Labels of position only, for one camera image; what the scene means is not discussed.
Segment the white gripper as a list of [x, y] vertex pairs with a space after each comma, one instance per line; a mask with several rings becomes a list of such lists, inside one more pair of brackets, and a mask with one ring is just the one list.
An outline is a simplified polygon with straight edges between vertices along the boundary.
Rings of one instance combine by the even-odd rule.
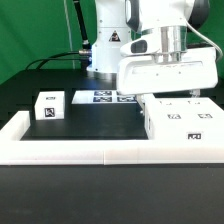
[[119, 64], [116, 88], [121, 95], [138, 95], [137, 102], [145, 116], [145, 100], [141, 94], [190, 90], [192, 98], [200, 89], [218, 83], [212, 54], [186, 53], [180, 62], [155, 63], [150, 56], [127, 57]]

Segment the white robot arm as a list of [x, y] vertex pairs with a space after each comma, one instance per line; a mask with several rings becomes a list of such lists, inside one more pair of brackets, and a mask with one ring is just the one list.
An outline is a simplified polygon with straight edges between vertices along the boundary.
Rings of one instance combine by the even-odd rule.
[[90, 77], [114, 80], [122, 95], [144, 106], [153, 93], [197, 91], [216, 86], [222, 50], [187, 46], [209, 15], [209, 0], [95, 0], [97, 39]]

